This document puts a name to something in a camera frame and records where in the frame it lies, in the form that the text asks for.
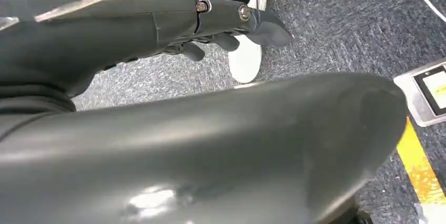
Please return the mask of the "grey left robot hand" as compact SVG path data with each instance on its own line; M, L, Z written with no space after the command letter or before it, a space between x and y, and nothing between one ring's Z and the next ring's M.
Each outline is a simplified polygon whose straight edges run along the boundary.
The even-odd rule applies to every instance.
M226 0L107 0L1 31L1 223L349 222L394 152L406 98L364 73L77 111L96 73L159 53L287 44Z

